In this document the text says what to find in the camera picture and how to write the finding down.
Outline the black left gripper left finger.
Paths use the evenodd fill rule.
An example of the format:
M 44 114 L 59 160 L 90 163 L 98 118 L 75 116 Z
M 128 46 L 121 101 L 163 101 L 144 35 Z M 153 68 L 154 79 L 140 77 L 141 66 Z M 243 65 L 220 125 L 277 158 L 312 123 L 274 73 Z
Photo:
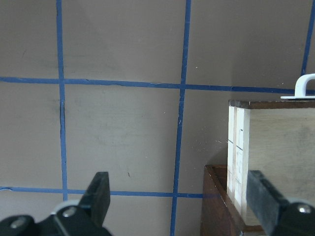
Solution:
M 109 174 L 97 172 L 79 202 L 60 208 L 53 221 L 62 236 L 109 236 L 103 227 L 109 205 Z

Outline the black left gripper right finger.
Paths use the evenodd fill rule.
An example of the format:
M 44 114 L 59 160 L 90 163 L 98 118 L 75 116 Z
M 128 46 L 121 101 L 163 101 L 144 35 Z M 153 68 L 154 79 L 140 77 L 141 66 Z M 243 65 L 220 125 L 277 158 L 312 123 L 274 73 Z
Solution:
M 313 236 L 315 207 L 286 198 L 259 170 L 248 171 L 247 205 L 269 236 Z

